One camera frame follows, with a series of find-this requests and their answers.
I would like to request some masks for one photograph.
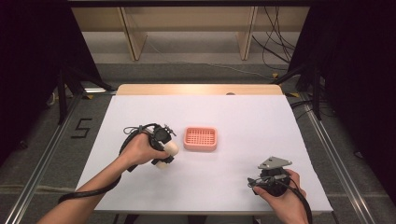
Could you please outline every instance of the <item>orange plastic basket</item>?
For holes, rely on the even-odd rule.
[[[213,151],[218,144],[218,131],[212,127],[188,127],[184,133],[184,148]]]

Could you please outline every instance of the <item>human hand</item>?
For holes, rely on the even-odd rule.
[[[304,197],[306,197],[306,192],[300,188],[300,176],[292,170],[286,169],[286,171],[294,181],[290,181],[290,186],[294,189],[298,188]],[[253,190],[270,204],[277,217],[283,223],[308,223],[302,202],[290,189],[286,190],[286,192],[279,197],[272,196],[265,189],[260,187],[254,187]]]
[[[135,136],[121,152],[119,158],[126,160],[126,169],[133,165],[144,164],[153,159],[165,159],[169,154],[158,151],[149,144],[149,137],[145,133]]]

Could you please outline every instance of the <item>forearm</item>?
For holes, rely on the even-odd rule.
[[[104,188],[129,167],[128,161],[117,157],[102,172],[80,187],[77,192]],[[49,211],[38,223],[85,223],[105,194],[66,200]]]

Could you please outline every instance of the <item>human arm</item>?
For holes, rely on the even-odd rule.
[[[286,170],[290,174],[290,186],[298,190],[306,197],[306,193],[300,188],[300,176],[292,170]],[[308,223],[304,206],[300,199],[290,190],[279,196],[274,197],[265,189],[254,187],[253,190],[259,194],[274,209],[276,216],[285,224]]]
[[[101,189],[116,181],[126,169],[133,165],[144,164],[153,159],[165,159],[168,156],[169,154],[164,151],[153,149],[149,145],[148,136],[141,133],[129,142],[113,162],[77,189],[77,192]],[[44,215],[38,223],[85,223],[103,196],[105,194],[59,203]]]

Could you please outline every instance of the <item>soap dish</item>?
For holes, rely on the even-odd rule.
[[[218,144],[218,131],[212,127],[188,127],[183,142],[187,150],[213,151]]]

